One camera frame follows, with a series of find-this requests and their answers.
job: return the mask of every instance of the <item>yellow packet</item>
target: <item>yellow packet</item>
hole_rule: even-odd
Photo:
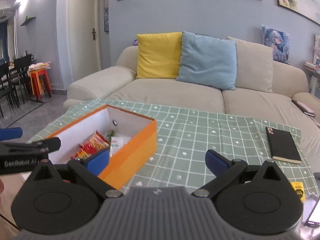
[[[302,182],[291,182],[291,186],[293,187],[294,191],[297,193],[300,200],[305,201],[306,196],[304,194],[303,183]]]

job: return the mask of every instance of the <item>red stool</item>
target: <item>red stool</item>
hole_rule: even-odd
[[[32,93],[36,96],[38,100],[40,99],[42,86],[39,77],[43,80],[45,90],[49,94],[49,97],[51,97],[50,81],[48,78],[47,70],[45,68],[30,71]]]

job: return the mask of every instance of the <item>green checkered tablecloth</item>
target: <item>green checkered tablecloth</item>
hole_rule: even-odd
[[[300,130],[261,119],[172,106],[96,99],[70,107],[31,141],[43,139],[105,104],[157,120],[157,152],[123,187],[124,193],[131,186],[185,186],[188,192],[193,192],[215,178],[204,161],[208,149],[214,149],[229,160],[240,158],[248,164],[260,165],[270,158],[265,133],[265,127],[270,126],[292,134],[302,159],[299,165],[276,161],[280,169],[290,181],[303,182],[306,193],[319,195],[311,168],[298,145]]]

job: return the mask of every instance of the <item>human hand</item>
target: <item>human hand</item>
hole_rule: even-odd
[[[0,194],[3,192],[3,190],[4,190],[4,185],[2,180],[0,179]]]

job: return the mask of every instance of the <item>light blue pillow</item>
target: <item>light blue pillow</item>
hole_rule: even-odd
[[[177,81],[235,90],[236,43],[182,32],[182,52]]]

